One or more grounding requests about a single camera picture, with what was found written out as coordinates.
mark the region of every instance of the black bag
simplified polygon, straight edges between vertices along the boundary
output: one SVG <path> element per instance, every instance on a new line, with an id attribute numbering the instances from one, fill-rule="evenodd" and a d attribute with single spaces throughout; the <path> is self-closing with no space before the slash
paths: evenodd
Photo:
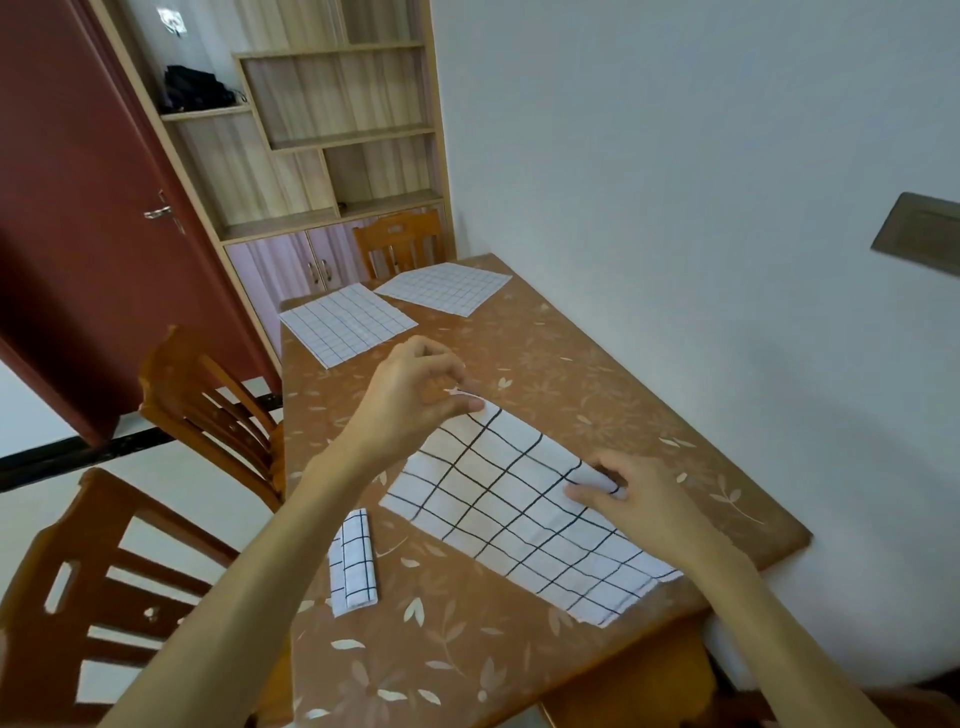
<path id="1" fill-rule="evenodd" d="M 183 65 L 168 65 L 163 74 L 169 104 L 161 109 L 174 111 L 201 111 L 236 105 L 233 91 L 217 81 L 212 73 L 195 71 Z"/>

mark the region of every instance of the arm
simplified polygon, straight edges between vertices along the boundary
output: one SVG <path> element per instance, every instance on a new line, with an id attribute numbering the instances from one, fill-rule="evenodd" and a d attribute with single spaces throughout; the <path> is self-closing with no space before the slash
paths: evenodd
<path id="1" fill-rule="evenodd" d="M 567 495 L 693 580 L 733 633 L 784 728 L 892 728 L 659 460 L 601 450 L 592 464 L 626 480 L 626 499 L 583 486 L 568 486 Z"/>
<path id="2" fill-rule="evenodd" d="M 303 593 L 363 489 L 444 420 L 483 402 L 425 404 L 434 376 L 465 377 L 446 347 L 415 336 L 377 368 L 356 413 L 303 472 L 296 492 L 227 569 L 101 722 L 102 728 L 241 726 Z"/>

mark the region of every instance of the red door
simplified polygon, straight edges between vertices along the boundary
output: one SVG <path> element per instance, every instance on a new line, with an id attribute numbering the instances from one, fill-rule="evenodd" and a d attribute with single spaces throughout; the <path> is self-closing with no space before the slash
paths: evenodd
<path id="1" fill-rule="evenodd" d="M 136 409 L 137 368 L 170 324 L 202 331 L 240 378 L 277 384 L 116 63 L 82 0 L 4 9 L 0 336 L 91 442 Z M 144 216 L 161 190 L 177 220 Z"/>

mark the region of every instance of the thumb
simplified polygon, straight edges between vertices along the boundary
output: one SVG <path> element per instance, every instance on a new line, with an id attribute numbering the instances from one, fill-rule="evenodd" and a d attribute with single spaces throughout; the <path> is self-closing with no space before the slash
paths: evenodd
<path id="1" fill-rule="evenodd" d="M 468 412 L 479 412 L 484 408 L 483 400 L 464 395 L 452 395 L 445 400 L 427 405 L 426 419 L 434 426 L 439 427 L 451 417 L 466 415 Z"/>
<path id="2" fill-rule="evenodd" d="M 592 508 L 601 516 L 606 516 L 611 506 L 616 503 L 609 494 L 588 485 L 573 485 L 571 483 L 564 488 L 564 495 L 574 502 Z"/>

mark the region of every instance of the grid pattern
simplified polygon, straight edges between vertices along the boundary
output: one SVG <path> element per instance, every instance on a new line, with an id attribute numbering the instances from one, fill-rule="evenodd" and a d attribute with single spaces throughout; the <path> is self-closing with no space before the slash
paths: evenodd
<path id="1" fill-rule="evenodd" d="M 467 317 L 511 276 L 456 263 L 440 263 L 401 273 L 376 289 L 381 296 Z"/>
<path id="2" fill-rule="evenodd" d="M 564 495 L 567 483 L 619 489 L 561 445 L 487 402 L 448 420 L 380 505 L 517 585 L 605 627 L 682 574 Z"/>
<path id="3" fill-rule="evenodd" d="M 360 283 L 284 311 L 280 320 L 327 369 L 417 325 Z"/>
<path id="4" fill-rule="evenodd" d="M 367 509 L 350 511 L 330 544 L 330 607 L 339 617 L 377 602 Z"/>

